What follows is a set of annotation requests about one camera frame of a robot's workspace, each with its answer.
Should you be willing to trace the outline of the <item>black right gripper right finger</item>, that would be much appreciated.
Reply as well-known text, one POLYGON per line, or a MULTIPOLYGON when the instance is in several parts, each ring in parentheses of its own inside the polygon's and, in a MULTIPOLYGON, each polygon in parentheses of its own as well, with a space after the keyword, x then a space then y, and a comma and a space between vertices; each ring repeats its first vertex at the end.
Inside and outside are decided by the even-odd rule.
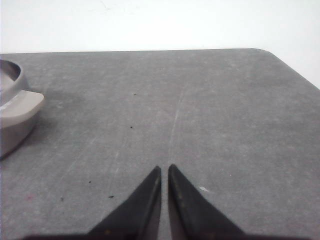
POLYGON ((243 230, 200 194, 175 164, 168 168, 168 209, 174 240, 246 237, 243 230))

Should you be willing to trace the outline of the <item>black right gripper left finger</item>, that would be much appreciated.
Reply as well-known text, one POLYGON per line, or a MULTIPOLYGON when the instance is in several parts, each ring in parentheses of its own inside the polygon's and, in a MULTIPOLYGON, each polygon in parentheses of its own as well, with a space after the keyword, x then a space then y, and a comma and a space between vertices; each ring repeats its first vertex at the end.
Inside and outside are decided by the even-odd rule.
POLYGON ((104 240, 156 240, 162 194, 161 168, 156 166, 133 193, 88 232, 104 240))

